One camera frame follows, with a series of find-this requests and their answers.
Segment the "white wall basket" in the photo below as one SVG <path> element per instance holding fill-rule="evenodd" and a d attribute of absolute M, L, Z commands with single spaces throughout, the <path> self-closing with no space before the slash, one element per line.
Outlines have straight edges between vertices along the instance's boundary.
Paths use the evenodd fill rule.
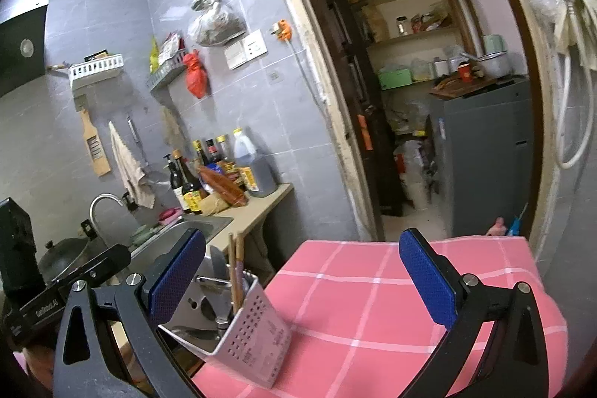
<path fill-rule="evenodd" d="M 69 73 L 71 90 L 75 92 L 89 85 L 114 78 L 121 73 L 124 64 L 124 57 L 119 53 L 72 65 Z"/>

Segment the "dark sauce bottle yellow label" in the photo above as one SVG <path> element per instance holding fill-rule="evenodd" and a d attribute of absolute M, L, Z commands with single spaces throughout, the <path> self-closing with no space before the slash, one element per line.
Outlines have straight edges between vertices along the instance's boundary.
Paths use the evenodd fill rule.
<path fill-rule="evenodd" d="M 182 176 L 182 197 L 193 214 L 201 214 L 200 203 L 206 198 L 206 190 L 201 182 L 188 169 L 180 150 L 173 150 L 173 157 Z"/>

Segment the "steel kitchen knife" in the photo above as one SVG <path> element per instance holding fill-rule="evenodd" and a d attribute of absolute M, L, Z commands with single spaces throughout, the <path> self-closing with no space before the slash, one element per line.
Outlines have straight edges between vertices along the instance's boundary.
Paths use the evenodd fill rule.
<path fill-rule="evenodd" d="M 228 305 L 228 307 L 231 308 L 232 296 L 231 290 L 228 287 L 228 284 L 230 283 L 230 276 L 225 255 L 221 250 L 219 250 L 217 247 L 214 247 L 213 245 L 209 248 L 209 252 L 213 263 L 213 275 L 217 279 L 223 280 L 225 282 L 225 285 L 223 286 L 222 295 L 223 299 L 226 302 L 226 305 Z"/>

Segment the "beige kitchen counter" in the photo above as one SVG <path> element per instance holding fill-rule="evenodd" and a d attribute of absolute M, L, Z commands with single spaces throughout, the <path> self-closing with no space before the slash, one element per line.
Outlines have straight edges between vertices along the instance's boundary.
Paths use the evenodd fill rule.
<path fill-rule="evenodd" d="M 266 217 L 291 193 L 293 185 L 290 183 L 280 184 L 270 195 L 260 198 L 248 195 L 248 204 L 242 207 L 229 207 L 216 214 L 219 218 L 229 218 L 230 222 L 219 232 L 209 237 L 206 244 L 209 247 L 217 247 L 226 251 L 229 246 L 228 234 L 246 237 L 256 231 L 262 234 L 262 226 Z"/>

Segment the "wooden chopstick purple band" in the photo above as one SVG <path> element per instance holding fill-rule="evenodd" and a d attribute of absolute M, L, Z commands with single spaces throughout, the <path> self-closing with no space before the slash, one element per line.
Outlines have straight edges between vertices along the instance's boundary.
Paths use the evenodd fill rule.
<path fill-rule="evenodd" d="M 240 234 L 236 235 L 235 257 L 236 257 L 236 275 L 238 284 L 238 303 L 239 308 L 242 307 L 245 299 L 245 284 L 244 284 L 244 237 Z"/>

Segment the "white wall switch plate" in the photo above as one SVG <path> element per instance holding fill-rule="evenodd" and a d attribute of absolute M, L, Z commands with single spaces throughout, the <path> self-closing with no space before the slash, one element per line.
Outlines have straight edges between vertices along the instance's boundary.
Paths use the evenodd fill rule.
<path fill-rule="evenodd" d="M 267 46 L 260 30 L 252 31 L 224 51 L 226 64 L 230 70 L 235 70 L 266 53 L 268 53 Z"/>

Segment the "grey perforated utensil holder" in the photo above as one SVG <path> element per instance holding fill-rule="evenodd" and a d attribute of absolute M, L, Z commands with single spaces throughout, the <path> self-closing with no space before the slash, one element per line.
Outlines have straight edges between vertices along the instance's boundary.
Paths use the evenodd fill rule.
<path fill-rule="evenodd" d="M 227 327 L 207 319 L 201 311 L 207 292 L 201 279 L 197 276 L 191 282 L 161 330 L 202 361 L 262 388 L 272 388 L 290 347 L 291 333 L 257 277 L 244 274 L 248 289 L 243 306 Z"/>

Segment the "cream rubber gloves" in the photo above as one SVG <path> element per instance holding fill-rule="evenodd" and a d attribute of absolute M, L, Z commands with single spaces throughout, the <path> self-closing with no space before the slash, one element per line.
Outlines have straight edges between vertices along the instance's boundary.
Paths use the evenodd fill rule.
<path fill-rule="evenodd" d="M 581 66 L 595 72 L 597 0 L 563 0 L 554 25 L 556 50 L 565 54 L 577 44 Z"/>

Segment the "hanging beige towel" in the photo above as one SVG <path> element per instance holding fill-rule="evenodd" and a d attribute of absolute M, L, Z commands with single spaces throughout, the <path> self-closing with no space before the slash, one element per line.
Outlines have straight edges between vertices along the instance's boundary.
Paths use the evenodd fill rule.
<path fill-rule="evenodd" d="M 153 209 L 156 198 L 146 181 L 145 170 L 122 140 L 112 121 L 108 122 L 108 130 L 113 156 L 125 190 L 139 206 Z"/>

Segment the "red plastic bag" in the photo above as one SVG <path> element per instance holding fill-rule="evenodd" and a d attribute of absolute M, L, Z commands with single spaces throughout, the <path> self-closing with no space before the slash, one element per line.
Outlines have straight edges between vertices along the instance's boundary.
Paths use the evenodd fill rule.
<path fill-rule="evenodd" d="M 207 91 L 207 71 L 199 58 L 199 52 L 194 50 L 186 53 L 183 64 L 186 67 L 185 83 L 188 92 L 197 99 L 203 98 Z"/>

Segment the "steel pot on cabinet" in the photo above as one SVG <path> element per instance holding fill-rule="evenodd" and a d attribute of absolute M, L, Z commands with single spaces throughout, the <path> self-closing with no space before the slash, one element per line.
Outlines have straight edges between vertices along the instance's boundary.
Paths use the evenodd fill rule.
<path fill-rule="evenodd" d="M 479 67 L 485 77 L 497 79 L 510 76 L 514 73 L 512 64 L 506 51 L 488 53 L 481 57 L 474 56 L 470 53 L 465 53 L 464 51 L 462 51 L 460 54 L 467 60 L 471 60 L 477 67 Z"/>

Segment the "steel vegetable peeler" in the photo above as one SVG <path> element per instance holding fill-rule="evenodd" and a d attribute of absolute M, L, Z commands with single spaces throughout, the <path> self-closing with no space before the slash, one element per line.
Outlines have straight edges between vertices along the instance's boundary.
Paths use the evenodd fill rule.
<path fill-rule="evenodd" d="M 217 326 L 230 322 L 232 312 L 232 284 L 228 280 L 197 275 L 183 298 L 193 310 L 199 310 L 202 301 L 209 303 Z"/>

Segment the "plain wooden chopstick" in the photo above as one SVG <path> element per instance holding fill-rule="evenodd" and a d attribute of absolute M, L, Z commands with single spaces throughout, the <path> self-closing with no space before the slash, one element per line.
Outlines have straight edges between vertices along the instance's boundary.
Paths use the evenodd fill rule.
<path fill-rule="evenodd" d="M 229 245 L 228 245 L 228 254 L 229 254 L 229 275 L 230 275 L 230 282 L 231 282 L 231 295 L 232 295 L 232 304 L 233 304 L 233 313 L 236 316 L 240 309 L 239 304 L 239 293 L 238 293 L 238 280 L 237 280 L 237 259 L 236 259 L 236 241 L 233 232 L 230 232 L 229 235 Z"/>

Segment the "clear bag of dried goods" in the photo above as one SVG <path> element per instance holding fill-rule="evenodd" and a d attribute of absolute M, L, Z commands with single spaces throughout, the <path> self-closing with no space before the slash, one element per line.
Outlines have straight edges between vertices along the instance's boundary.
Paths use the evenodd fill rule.
<path fill-rule="evenodd" d="M 199 46 L 223 46 L 247 31 L 244 18 L 223 0 L 192 0 L 190 8 L 196 16 L 187 34 Z"/>

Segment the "grey wall shelf rack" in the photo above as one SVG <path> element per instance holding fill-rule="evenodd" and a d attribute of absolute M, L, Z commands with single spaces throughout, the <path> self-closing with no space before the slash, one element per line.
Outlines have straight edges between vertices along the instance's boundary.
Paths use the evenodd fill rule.
<path fill-rule="evenodd" d="M 186 69 L 183 59 L 187 54 L 186 48 L 178 50 L 173 57 L 165 60 L 156 72 L 150 74 L 147 82 L 149 91 L 154 92 L 165 88 L 176 79 Z"/>

